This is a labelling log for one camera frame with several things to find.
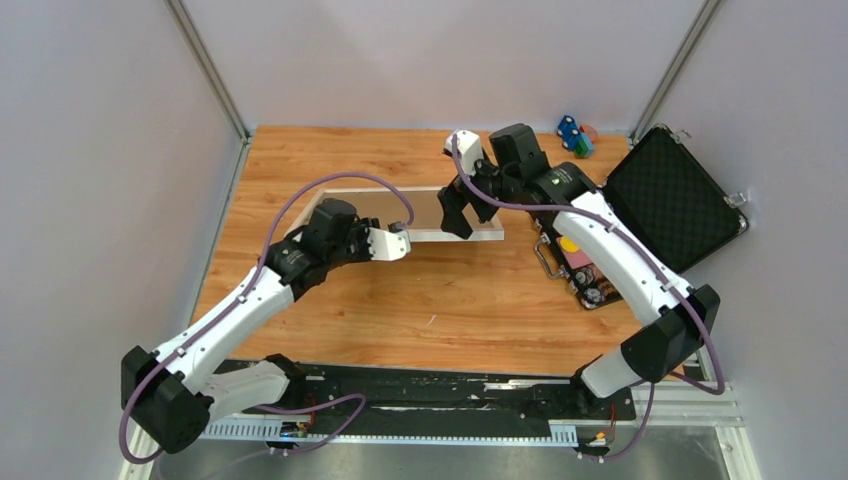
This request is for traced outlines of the wooden backing board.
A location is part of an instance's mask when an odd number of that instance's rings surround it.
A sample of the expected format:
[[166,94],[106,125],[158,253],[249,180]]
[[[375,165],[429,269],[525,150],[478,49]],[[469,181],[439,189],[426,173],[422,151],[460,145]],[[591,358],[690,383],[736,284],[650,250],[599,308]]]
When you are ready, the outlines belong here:
[[437,190],[406,191],[412,206],[414,219],[409,222],[406,205],[387,190],[375,191],[332,191],[325,190],[318,202],[324,198],[335,198],[353,205],[360,217],[377,218],[382,226],[405,222],[410,229],[439,230],[443,220],[443,209],[437,199]]

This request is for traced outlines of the light wooden picture frame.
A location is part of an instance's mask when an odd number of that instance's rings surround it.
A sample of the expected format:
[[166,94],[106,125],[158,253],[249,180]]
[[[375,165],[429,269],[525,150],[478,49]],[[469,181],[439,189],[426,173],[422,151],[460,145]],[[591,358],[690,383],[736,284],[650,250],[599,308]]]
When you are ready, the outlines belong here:
[[[298,216],[295,220],[290,224],[290,226],[286,229],[286,232],[293,230],[295,227],[298,227],[302,224],[305,224],[310,215],[312,209],[317,206],[320,202],[319,196],[325,190],[332,191],[375,191],[375,190],[388,190],[385,187],[353,187],[353,188],[329,188],[329,187],[321,187],[317,190],[315,194],[311,196],[307,205],[299,212]],[[416,186],[416,187],[399,187],[399,191],[401,193],[405,193],[406,191],[419,191],[419,190],[437,190],[439,192],[440,187],[437,186]],[[491,220],[487,222],[480,222],[471,208],[468,205],[464,209],[464,213],[469,223],[473,228],[473,233],[471,237],[468,239],[470,242],[484,242],[484,241],[502,241],[505,239],[505,230],[504,227],[498,218],[495,215]],[[418,229],[410,229],[408,228],[410,239],[413,243],[435,243],[435,242],[463,242],[459,237],[451,234],[443,232],[441,229],[439,230],[418,230]]]

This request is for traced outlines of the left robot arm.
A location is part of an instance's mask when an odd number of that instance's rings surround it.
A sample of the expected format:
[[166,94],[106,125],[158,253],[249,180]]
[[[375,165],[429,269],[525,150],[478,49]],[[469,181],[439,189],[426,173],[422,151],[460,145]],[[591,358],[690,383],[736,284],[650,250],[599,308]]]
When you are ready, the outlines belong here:
[[306,373],[281,354],[219,372],[229,355],[271,317],[292,306],[341,266],[394,261],[411,250],[404,228],[328,198],[308,222],[266,246],[257,266],[212,310],[151,352],[134,347],[121,362],[124,419],[174,454],[220,418],[264,405],[283,413],[305,407]]

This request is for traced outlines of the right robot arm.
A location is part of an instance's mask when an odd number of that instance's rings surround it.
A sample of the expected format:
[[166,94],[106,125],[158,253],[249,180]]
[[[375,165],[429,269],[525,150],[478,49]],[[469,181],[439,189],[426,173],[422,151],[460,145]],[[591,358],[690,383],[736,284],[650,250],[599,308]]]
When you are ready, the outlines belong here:
[[714,348],[709,332],[720,304],[708,285],[694,288],[666,266],[616,216],[601,188],[577,165],[550,164],[531,127],[518,123],[489,137],[456,130],[443,152],[457,175],[442,188],[440,228],[463,240],[473,229],[464,210],[485,223],[501,209],[524,211],[573,241],[626,302],[641,329],[575,374],[571,403],[596,417],[618,391],[663,380],[700,347]]

